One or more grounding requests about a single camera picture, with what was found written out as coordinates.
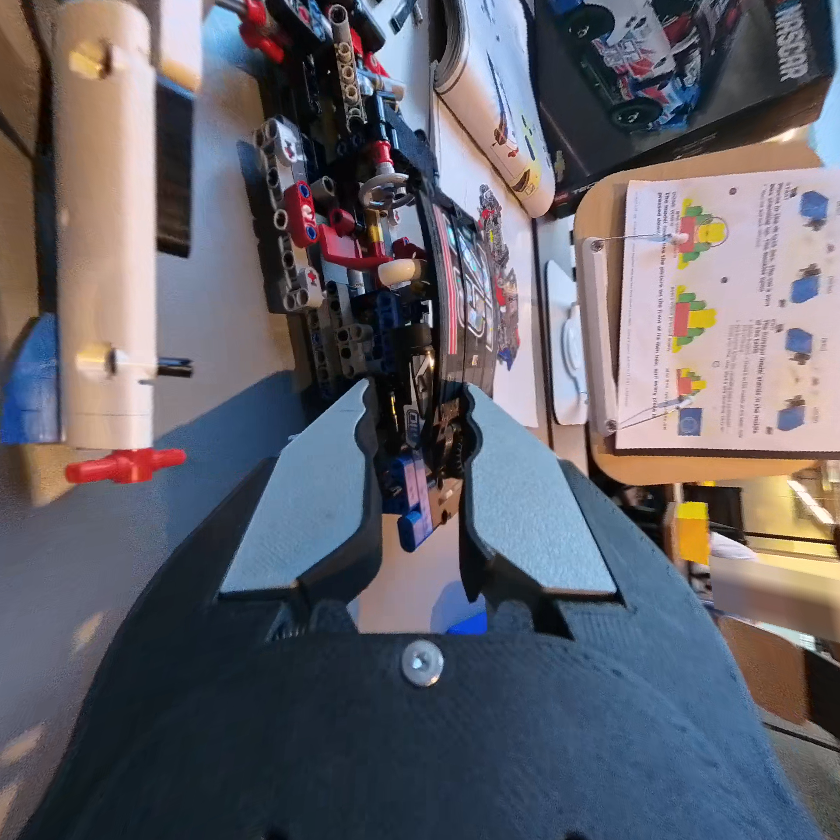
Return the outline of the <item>toy brick race car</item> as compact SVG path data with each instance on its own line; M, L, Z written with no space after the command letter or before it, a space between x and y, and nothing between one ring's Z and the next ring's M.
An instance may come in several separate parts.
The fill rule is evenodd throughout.
M262 56L266 116L239 148L271 313L299 317L331 404L371 380L383 512L415 551L455 513L466 383L492 395L501 289L489 226L438 185L364 2L217 2Z

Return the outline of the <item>open instruction booklet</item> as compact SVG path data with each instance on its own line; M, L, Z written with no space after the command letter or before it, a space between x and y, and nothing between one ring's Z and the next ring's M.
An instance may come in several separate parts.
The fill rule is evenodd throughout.
M484 228L491 271L516 301L500 305L493 396L537 429L532 223L553 186L529 67L523 2L433 2L432 115L443 191Z

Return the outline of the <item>blue plastic object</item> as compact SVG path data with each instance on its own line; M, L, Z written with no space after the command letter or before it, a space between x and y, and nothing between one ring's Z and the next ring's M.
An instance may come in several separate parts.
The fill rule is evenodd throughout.
M429 628L434 634L484 634L487 631L485 597L479 594L471 602L461 581L446 583L432 606Z

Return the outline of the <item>white brick side panel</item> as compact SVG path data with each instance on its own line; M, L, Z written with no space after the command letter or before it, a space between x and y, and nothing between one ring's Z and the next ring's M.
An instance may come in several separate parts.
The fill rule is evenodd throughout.
M208 2L2 2L2 138L30 164L38 313L3 351L2 445L33 491L147 482L159 254L192 244L193 110Z

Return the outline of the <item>wooden board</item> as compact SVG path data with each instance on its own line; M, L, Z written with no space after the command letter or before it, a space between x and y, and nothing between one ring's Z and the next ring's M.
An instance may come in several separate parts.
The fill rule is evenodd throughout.
M733 150L701 154L677 161L651 164L622 171L600 180L584 196L574 216L574 249L588 237L608 239L624 231L627 186L630 182L661 182L691 176L723 177L749 172L777 172L824 167L824 162L804 141L777 139L741 146ZM622 297L622 254L607 256L610 330L614 374L618 371L617 341ZM813 467L818 461L838 459L838 451L801 453L799 458L772 454L748 457L714 454L616 455L613 443L590 426L584 433L586 464L596 466L608 477L628 485L656 486L702 480L748 480L788 475Z

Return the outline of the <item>toy car set box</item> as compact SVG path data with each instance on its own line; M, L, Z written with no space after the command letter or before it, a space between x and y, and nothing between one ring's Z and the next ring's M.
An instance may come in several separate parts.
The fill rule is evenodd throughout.
M827 1L538 1L532 36L556 217L608 175L813 123L836 69Z

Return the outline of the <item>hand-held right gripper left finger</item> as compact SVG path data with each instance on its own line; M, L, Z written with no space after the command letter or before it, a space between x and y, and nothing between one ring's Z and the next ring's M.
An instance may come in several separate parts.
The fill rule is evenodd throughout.
M219 596L351 604L382 565L377 400L357 381L281 451Z

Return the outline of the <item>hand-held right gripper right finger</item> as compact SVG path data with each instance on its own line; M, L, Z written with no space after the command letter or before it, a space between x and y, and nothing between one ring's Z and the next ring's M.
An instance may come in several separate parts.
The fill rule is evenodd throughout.
M612 600L616 583L565 463L475 385L465 386L459 571L467 598Z

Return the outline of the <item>white stand base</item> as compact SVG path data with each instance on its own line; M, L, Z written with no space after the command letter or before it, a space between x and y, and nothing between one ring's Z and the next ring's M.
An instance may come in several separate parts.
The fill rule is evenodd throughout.
M576 283L553 259L547 261L543 277L547 292L554 420L564 426L584 425L589 412L589 393Z

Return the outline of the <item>printed instruction sheet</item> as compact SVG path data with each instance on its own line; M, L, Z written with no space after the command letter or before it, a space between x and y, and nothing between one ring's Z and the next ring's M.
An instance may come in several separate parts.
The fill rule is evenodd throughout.
M839 173L630 181L617 452L839 449Z

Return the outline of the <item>yellow box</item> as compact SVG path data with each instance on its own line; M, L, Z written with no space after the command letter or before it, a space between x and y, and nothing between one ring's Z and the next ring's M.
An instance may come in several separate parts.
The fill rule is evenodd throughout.
M709 565L711 556L708 504L682 501L675 512L676 553L687 563Z

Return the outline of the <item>white bracket bar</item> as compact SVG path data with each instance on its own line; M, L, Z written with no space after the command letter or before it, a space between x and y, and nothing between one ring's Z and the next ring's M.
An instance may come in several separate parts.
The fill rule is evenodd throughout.
M602 438L609 438L618 429L618 409L607 299L606 240L588 237L578 242L575 268L590 426Z

